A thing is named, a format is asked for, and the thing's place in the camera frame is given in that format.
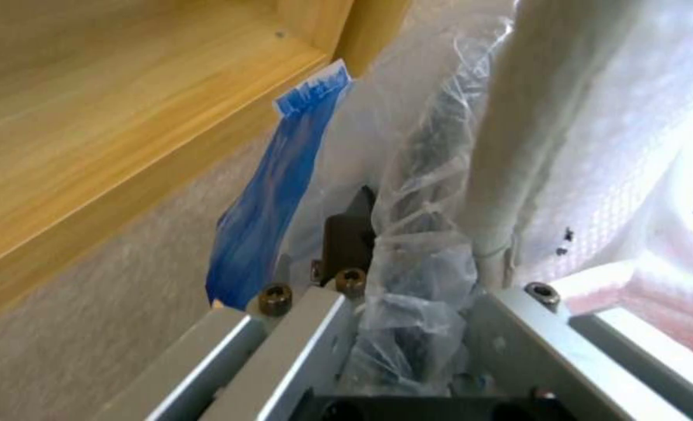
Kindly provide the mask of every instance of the wooden panel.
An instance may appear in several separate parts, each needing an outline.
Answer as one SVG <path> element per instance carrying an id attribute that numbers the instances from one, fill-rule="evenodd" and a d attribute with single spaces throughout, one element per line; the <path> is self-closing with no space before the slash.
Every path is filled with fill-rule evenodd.
<path id="1" fill-rule="evenodd" d="M 328 56 L 269 6 L 0 2 L 0 308 L 271 127 Z"/>
<path id="2" fill-rule="evenodd" d="M 280 18 L 303 40 L 332 56 L 352 0 L 276 0 Z"/>
<path id="3" fill-rule="evenodd" d="M 398 34 L 410 5 L 410 0 L 355 0 L 335 58 L 343 58 L 350 74 L 360 77 Z"/>

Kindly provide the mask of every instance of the bolt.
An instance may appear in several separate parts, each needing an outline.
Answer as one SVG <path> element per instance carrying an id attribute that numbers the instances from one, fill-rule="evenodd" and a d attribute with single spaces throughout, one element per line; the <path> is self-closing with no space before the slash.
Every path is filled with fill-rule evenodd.
<path id="1" fill-rule="evenodd" d="M 560 294 L 552 286 L 545 283 L 531 282 L 523 290 L 552 311 L 557 309 L 557 304 L 560 303 Z"/>
<path id="2" fill-rule="evenodd" d="M 273 283 L 258 294 L 258 309 L 264 315 L 280 317 L 292 308 L 292 290 L 287 284 Z"/>
<path id="3" fill-rule="evenodd" d="M 365 295 L 367 275 L 362 269 L 350 267 L 342 269 L 336 274 L 336 291 L 346 295 L 347 298 L 360 298 Z"/>

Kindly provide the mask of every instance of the screw hole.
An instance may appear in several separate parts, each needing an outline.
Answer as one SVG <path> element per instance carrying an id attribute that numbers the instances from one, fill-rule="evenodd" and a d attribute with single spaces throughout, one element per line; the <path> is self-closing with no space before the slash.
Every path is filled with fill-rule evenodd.
<path id="1" fill-rule="evenodd" d="M 549 287 L 543 285 L 537 285 L 533 288 L 533 292 L 541 296 L 552 296 L 552 290 Z"/>
<path id="2" fill-rule="evenodd" d="M 285 289 L 280 286 L 272 286 L 266 291 L 268 296 L 282 296 L 285 294 Z"/>
<path id="3" fill-rule="evenodd" d="M 359 279 L 359 272 L 357 272 L 356 270 L 347 270 L 346 272 L 344 272 L 344 279 Z"/>

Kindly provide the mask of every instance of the plastic wrap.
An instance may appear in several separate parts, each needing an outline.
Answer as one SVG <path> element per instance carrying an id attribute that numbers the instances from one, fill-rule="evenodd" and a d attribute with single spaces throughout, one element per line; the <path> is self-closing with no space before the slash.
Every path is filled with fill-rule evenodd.
<path id="1" fill-rule="evenodd" d="M 510 21 L 480 14 L 465 24 L 474 31 L 456 28 L 452 40 L 446 38 L 454 69 L 423 101 L 411 133 L 396 139 L 377 167 L 382 177 L 372 222 L 378 237 L 344 392 L 442 395 L 467 354 L 459 312 L 470 301 L 477 274 L 470 240 L 454 219 L 464 202 L 491 61 Z M 399 94 L 382 93 L 384 100 Z"/>

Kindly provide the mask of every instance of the metal frame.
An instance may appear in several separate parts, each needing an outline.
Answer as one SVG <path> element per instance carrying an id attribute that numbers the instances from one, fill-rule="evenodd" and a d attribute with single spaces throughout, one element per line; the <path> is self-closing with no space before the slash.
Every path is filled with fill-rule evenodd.
<path id="1" fill-rule="evenodd" d="M 193 419 L 226 386 L 266 337 L 260 320 L 213 309 L 184 333 L 96 420 Z"/>
<path id="2" fill-rule="evenodd" d="M 475 363 L 510 395 L 554 392 L 579 419 L 686 419 L 522 290 L 482 296 L 468 322 Z"/>
<path id="3" fill-rule="evenodd" d="M 569 324 L 621 366 L 693 418 L 693 352 L 625 309 Z"/>
<path id="4" fill-rule="evenodd" d="M 307 391 L 332 392 L 353 340 L 349 301 L 310 288 L 202 419 L 287 419 Z"/>

